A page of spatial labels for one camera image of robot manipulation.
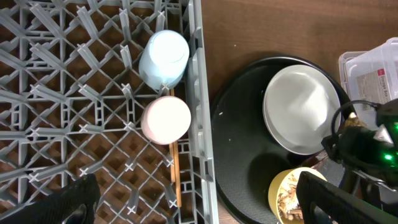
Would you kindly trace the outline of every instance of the pink cup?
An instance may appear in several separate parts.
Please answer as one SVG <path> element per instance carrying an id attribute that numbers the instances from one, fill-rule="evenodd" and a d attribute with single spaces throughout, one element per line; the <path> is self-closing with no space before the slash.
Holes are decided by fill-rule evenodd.
<path id="1" fill-rule="evenodd" d="M 163 96 L 150 103 L 141 118 L 144 135 L 157 144 L 170 144 L 183 136 L 191 123 L 191 112 L 180 98 Z"/>

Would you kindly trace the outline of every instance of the clear plastic container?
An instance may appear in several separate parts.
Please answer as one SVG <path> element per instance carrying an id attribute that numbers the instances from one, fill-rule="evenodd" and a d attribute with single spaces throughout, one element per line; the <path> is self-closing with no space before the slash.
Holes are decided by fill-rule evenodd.
<path id="1" fill-rule="evenodd" d="M 339 58 L 341 85 L 351 100 L 387 103 L 398 97 L 398 38 L 368 52 L 347 52 Z M 366 105 L 355 105 L 361 120 L 376 129 L 376 113 Z"/>

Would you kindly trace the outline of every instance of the bowl of food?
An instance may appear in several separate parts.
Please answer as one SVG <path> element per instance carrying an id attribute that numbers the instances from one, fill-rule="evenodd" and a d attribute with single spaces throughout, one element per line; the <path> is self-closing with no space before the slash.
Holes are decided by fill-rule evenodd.
<path id="1" fill-rule="evenodd" d="M 303 171 L 310 172 L 326 180 L 326 178 L 315 169 L 300 167 L 280 172 L 274 177 L 269 186 L 269 206 L 281 224 L 304 223 L 303 214 L 296 195 L 297 183 Z"/>

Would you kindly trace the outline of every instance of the label on container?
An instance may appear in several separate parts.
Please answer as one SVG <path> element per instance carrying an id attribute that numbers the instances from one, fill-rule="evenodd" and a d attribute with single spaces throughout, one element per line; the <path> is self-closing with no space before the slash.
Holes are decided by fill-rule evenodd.
<path id="1" fill-rule="evenodd" d="M 374 103 L 387 103 L 390 101 L 390 89 L 384 69 L 356 77 L 359 97 Z M 370 110 L 369 105 L 363 105 L 364 111 Z"/>

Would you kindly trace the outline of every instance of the yellow bowl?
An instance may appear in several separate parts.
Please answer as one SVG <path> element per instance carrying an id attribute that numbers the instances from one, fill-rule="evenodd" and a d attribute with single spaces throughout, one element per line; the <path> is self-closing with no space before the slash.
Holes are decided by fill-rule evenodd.
<path id="1" fill-rule="evenodd" d="M 299 176 L 301 172 L 303 171 L 308 171 L 312 173 L 313 175 L 326 180 L 326 178 L 316 171 L 315 169 L 308 168 L 308 167 L 300 167 L 296 169 L 290 169 L 290 170 L 285 170 L 280 172 L 276 177 L 271 182 L 271 185 L 269 186 L 268 190 L 268 203 L 269 206 L 274 213 L 274 215 L 279 219 L 281 224 L 303 224 L 304 221 L 299 221 L 299 220 L 288 220 L 285 217 L 281 217 L 279 214 L 279 209 L 278 209 L 278 195 L 280 191 L 280 185 L 283 183 L 283 181 L 287 180 L 287 177 L 294 172 L 295 176 Z"/>

